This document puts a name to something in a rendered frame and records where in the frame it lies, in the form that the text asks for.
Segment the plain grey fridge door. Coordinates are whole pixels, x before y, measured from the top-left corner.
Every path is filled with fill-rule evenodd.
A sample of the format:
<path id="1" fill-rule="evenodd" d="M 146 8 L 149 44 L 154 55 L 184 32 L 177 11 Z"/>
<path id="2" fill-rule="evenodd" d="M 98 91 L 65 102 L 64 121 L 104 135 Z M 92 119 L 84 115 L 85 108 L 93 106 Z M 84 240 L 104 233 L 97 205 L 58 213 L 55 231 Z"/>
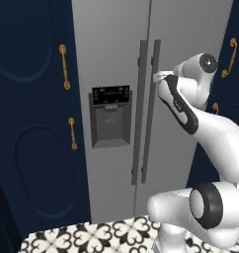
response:
<path id="1" fill-rule="evenodd" d="M 147 214 L 150 196 L 187 186 L 197 145 L 161 102 L 156 84 L 147 177 L 146 183 L 141 183 L 154 41 L 161 40 L 158 71 L 172 70 L 202 52 L 218 57 L 232 1 L 151 0 L 136 216 Z"/>

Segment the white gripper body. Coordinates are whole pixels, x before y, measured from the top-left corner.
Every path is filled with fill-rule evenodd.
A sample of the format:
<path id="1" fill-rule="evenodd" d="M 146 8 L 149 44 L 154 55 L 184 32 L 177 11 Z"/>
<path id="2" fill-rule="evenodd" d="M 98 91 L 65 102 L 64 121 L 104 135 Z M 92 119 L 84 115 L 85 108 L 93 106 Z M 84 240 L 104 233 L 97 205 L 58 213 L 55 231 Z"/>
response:
<path id="1" fill-rule="evenodd" d="M 159 71 L 153 75 L 153 82 L 158 83 L 162 80 L 165 80 L 167 82 L 174 80 L 174 72 L 173 71 Z"/>

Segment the grey fridge door with dispenser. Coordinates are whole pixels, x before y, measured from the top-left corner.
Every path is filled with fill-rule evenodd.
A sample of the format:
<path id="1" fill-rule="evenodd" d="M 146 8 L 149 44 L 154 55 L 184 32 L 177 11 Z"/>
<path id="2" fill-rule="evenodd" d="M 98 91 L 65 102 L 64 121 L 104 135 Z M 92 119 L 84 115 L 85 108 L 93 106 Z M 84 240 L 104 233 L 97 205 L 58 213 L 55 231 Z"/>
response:
<path id="1" fill-rule="evenodd" d="M 72 7 L 91 221 L 130 218 L 138 58 L 150 0 L 73 0 Z"/>

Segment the navy cupboard door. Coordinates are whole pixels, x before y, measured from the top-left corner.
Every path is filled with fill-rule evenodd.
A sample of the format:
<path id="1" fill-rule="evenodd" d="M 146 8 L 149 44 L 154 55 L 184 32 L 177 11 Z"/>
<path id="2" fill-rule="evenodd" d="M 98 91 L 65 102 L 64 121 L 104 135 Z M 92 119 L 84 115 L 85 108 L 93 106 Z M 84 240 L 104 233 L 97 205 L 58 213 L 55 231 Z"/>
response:
<path id="1" fill-rule="evenodd" d="M 68 119 L 74 119 L 77 150 Z M 0 111 L 0 184 L 23 237 L 91 219 L 83 130 L 72 104 Z"/>
<path id="2" fill-rule="evenodd" d="M 218 114 L 232 120 L 239 126 L 239 103 L 230 106 L 219 103 Z M 197 144 L 187 187 L 193 188 L 201 183 L 216 182 L 218 180 L 218 172 L 211 164 L 202 147 Z"/>
<path id="3" fill-rule="evenodd" d="M 70 104 L 78 96 L 71 0 L 0 0 L 0 110 Z"/>
<path id="4" fill-rule="evenodd" d="M 223 69 L 228 68 L 233 52 L 233 48 L 230 47 L 230 40 L 232 38 L 235 38 L 238 43 L 236 56 L 230 74 L 222 78 L 221 72 Z M 218 59 L 218 70 L 215 73 L 208 99 L 207 109 L 210 112 L 214 112 L 212 109 L 213 103 L 222 103 L 225 106 L 239 103 L 239 0 L 233 0 L 227 22 Z"/>

